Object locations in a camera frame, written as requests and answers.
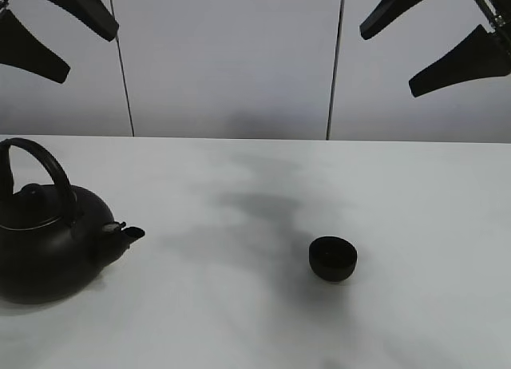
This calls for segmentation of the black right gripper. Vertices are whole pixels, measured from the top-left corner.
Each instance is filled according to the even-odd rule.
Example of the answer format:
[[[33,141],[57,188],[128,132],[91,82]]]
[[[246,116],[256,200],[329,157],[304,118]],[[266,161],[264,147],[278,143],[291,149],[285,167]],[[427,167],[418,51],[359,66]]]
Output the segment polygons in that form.
[[[381,0],[360,24],[364,40],[424,0]],[[451,51],[409,80],[414,97],[445,87],[510,75],[510,0],[473,0],[493,29],[477,26]]]

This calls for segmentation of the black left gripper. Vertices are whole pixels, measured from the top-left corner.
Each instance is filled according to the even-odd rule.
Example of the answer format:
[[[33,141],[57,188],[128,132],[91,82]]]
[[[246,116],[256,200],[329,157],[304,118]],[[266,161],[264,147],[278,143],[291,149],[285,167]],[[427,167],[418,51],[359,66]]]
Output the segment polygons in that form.
[[[72,14],[108,42],[117,36],[119,24],[102,0],[47,0]],[[10,0],[0,0],[1,63],[35,73],[62,84],[69,65],[39,42],[8,10]]]

